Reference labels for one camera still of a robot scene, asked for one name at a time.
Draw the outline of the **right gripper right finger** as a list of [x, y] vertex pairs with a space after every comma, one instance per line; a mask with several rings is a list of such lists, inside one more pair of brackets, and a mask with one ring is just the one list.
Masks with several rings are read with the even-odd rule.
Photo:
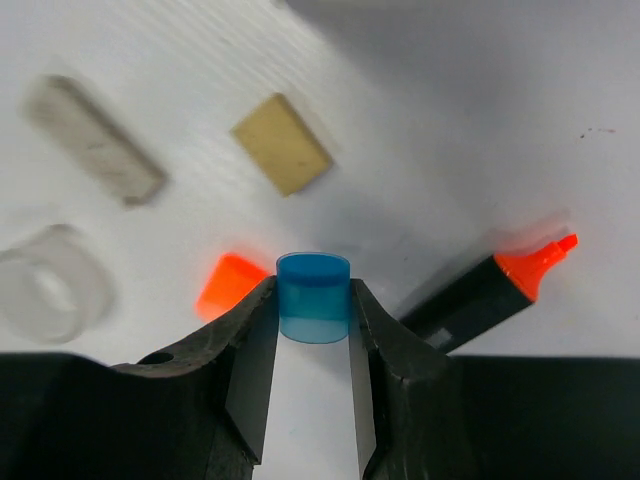
[[635, 479], [639, 363], [447, 356], [361, 280], [349, 336], [363, 479]]

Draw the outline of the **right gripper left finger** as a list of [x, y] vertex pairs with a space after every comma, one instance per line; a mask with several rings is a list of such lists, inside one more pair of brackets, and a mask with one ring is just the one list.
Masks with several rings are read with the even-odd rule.
[[276, 282], [134, 364], [1, 357], [5, 479], [249, 479], [263, 457]]

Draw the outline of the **blue marker cap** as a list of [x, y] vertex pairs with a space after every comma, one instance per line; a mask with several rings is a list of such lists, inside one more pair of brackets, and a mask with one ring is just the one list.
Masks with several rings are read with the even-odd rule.
[[306, 344], [339, 342], [351, 322], [351, 269], [343, 257], [296, 252], [276, 263], [280, 332]]

